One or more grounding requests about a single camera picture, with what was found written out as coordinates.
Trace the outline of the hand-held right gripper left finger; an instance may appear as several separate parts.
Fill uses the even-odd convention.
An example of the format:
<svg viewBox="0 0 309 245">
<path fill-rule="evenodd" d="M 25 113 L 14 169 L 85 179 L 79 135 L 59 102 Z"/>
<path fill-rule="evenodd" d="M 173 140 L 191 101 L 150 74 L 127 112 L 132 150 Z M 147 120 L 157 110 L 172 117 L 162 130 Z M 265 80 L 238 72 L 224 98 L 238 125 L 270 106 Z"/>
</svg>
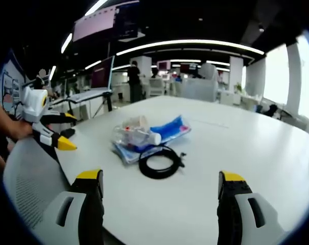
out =
<svg viewBox="0 0 309 245">
<path fill-rule="evenodd" d="M 78 174 L 50 202 L 40 223 L 42 244 L 103 244 L 103 171 Z"/>
</svg>

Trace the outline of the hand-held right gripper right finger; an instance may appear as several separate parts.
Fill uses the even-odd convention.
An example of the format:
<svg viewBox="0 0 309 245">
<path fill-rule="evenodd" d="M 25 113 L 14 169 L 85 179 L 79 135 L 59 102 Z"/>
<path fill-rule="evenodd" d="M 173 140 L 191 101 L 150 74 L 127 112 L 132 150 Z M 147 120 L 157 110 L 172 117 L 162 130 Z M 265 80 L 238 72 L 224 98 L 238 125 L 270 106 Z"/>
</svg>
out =
<svg viewBox="0 0 309 245">
<path fill-rule="evenodd" d="M 219 172 L 217 216 L 218 244 L 279 244 L 285 235 L 274 207 L 225 170 Z"/>
</svg>

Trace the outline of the person's left hand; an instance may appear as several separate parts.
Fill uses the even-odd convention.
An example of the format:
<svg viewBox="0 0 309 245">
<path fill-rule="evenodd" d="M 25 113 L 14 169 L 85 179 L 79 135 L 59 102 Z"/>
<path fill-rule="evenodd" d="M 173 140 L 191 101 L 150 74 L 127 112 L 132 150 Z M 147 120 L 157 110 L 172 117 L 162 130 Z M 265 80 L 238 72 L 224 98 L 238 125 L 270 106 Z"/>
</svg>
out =
<svg viewBox="0 0 309 245">
<path fill-rule="evenodd" d="M 24 120 L 11 120 L 6 123 L 6 134 L 14 140 L 21 140 L 33 134 L 32 126 Z"/>
</svg>

